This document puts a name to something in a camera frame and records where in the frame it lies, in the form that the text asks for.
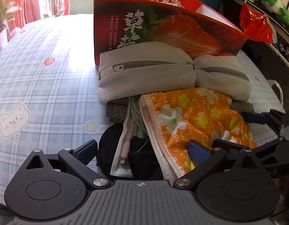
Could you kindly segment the orange floral cloth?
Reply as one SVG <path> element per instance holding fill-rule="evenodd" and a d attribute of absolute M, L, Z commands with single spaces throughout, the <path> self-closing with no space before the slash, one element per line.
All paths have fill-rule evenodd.
<path fill-rule="evenodd" d="M 140 97 L 142 120 L 165 180 L 172 183 L 198 166 L 188 154 L 190 140 L 208 149 L 216 139 L 256 148 L 248 124 L 231 104 L 230 96 L 204 87 Z"/>

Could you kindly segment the olive knitted cloth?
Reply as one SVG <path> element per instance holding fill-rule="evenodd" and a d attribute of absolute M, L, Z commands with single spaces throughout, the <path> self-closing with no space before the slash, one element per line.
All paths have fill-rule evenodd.
<path fill-rule="evenodd" d="M 128 104 L 129 98 L 126 97 L 109 101 L 106 105 L 106 116 L 110 121 L 115 123 L 124 123 L 127 116 Z M 254 113 L 253 105 L 248 102 L 232 100 L 229 108 L 238 113 Z"/>

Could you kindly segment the white zippered pouch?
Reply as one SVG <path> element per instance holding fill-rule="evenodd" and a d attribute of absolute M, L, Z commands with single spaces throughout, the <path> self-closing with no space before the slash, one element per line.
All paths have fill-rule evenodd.
<path fill-rule="evenodd" d="M 103 52 L 98 72 L 100 104 L 134 95 L 205 87 L 247 101 L 251 84 L 235 56 L 196 59 L 161 42 L 144 42 Z"/>

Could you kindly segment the dark shelf unit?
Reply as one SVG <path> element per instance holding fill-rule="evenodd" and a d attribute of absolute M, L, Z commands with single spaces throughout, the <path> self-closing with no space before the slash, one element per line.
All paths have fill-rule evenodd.
<path fill-rule="evenodd" d="M 222 0 L 220 12 L 248 36 L 242 50 L 280 85 L 280 101 L 289 113 L 289 32 L 250 0 Z"/>

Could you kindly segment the black round object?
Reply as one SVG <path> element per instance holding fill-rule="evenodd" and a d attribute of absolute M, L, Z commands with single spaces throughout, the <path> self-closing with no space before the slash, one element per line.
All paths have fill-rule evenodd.
<path fill-rule="evenodd" d="M 101 136 L 97 165 L 111 181 L 164 179 L 149 138 L 136 135 L 124 138 L 122 123 L 112 125 Z"/>

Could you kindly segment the blue plaid tablecloth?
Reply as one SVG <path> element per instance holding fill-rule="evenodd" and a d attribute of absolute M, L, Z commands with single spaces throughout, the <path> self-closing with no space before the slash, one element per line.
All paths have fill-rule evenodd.
<path fill-rule="evenodd" d="M 0 203 L 31 151 L 99 140 L 111 122 L 98 100 L 94 17 L 29 23 L 0 52 Z"/>

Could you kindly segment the red plastic bag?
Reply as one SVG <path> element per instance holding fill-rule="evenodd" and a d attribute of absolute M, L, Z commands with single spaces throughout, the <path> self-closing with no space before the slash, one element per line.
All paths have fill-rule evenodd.
<path fill-rule="evenodd" d="M 267 15 L 250 9 L 245 3 L 240 12 L 240 27 L 252 41 L 267 44 L 277 43 L 276 29 Z"/>

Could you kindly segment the green plush toy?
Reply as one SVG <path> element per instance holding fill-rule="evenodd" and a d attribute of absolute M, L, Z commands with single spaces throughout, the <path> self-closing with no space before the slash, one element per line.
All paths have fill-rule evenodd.
<path fill-rule="evenodd" d="M 274 13 L 289 28 L 289 13 L 281 0 L 260 0 L 264 7 Z"/>

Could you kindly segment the red strawberry cardboard box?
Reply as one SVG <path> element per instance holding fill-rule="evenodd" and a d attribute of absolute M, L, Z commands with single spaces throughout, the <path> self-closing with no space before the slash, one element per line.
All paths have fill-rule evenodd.
<path fill-rule="evenodd" d="M 180 48 L 191 58 L 236 55 L 247 36 L 198 0 L 94 0 L 94 58 L 144 42 Z"/>

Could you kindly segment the potted green plant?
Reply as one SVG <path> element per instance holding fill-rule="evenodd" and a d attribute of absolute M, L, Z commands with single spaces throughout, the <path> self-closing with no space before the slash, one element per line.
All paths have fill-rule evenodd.
<path fill-rule="evenodd" d="M 8 45 L 8 23 L 14 20 L 14 14 L 21 11 L 21 7 L 8 0 L 0 0 L 0 52 Z"/>

